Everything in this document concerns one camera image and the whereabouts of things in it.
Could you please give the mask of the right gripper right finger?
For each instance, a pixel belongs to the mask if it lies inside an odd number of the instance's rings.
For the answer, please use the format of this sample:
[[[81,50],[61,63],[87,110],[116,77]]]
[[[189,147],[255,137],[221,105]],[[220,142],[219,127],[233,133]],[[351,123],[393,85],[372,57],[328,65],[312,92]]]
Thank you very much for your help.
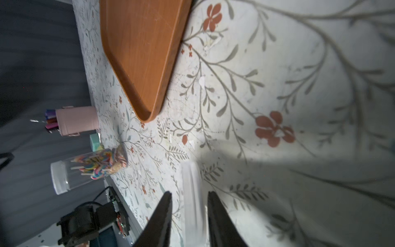
[[[208,228],[211,247],[247,247],[218,194],[208,193]]]

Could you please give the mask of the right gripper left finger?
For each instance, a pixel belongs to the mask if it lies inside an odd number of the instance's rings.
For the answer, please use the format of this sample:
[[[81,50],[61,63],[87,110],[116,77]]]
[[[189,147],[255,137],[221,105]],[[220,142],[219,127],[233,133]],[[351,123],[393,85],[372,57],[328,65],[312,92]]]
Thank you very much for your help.
[[[134,247],[168,247],[172,222],[172,193],[166,191]]]

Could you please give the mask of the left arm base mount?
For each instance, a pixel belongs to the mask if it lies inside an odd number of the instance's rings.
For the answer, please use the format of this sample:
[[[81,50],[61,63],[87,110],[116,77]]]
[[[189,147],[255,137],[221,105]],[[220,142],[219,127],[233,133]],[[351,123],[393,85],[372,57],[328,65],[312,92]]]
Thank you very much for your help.
[[[61,228],[58,245],[76,247],[94,240],[104,229],[113,225],[126,238],[130,236],[129,217],[125,207],[112,186],[106,187],[110,201],[101,204],[96,201],[82,203],[71,213],[61,217],[57,226]]]

